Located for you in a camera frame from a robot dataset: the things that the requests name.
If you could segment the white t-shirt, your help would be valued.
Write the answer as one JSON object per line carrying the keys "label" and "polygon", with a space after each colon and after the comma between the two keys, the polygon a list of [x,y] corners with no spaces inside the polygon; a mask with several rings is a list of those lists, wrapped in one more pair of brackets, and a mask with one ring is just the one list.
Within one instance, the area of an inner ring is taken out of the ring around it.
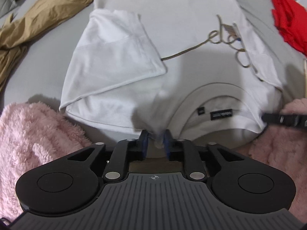
{"label": "white t-shirt", "polygon": [[147,130],[160,145],[165,130],[260,134],[282,91],[236,0],[94,0],[59,110],[117,136]]}

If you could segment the red garment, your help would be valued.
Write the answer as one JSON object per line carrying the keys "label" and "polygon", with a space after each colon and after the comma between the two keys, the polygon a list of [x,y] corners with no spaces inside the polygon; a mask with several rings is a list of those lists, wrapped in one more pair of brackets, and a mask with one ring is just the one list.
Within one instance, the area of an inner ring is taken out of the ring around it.
{"label": "red garment", "polygon": [[274,24],[284,41],[306,55],[306,9],[295,0],[271,0]]}

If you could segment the tan khaki shorts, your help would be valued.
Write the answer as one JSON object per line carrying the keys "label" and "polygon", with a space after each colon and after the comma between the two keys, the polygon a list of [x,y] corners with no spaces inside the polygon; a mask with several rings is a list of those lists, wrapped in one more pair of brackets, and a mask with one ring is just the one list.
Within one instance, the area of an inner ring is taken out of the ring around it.
{"label": "tan khaki shorts", "polygon": [[28,43],[69,20],[93,0],[37,0],[23,17],[10,16],[1,28],[1,89],[16,64],[28,51]]}

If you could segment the pink fluffy garment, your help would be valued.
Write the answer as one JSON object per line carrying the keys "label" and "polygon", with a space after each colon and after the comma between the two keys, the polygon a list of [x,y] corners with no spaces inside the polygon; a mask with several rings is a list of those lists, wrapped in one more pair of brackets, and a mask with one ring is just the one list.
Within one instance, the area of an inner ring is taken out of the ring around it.
{"label": "pink fluffy garment", "polygon": [[[25,172],[89,145],[81,127],[44,103],[6,106],[1,115],[1,216],[13,221],[22,213],[15,185]],[[237,152],[294,180],[297,192],[290,212],[306,222],[306,131],[269,126]]]}

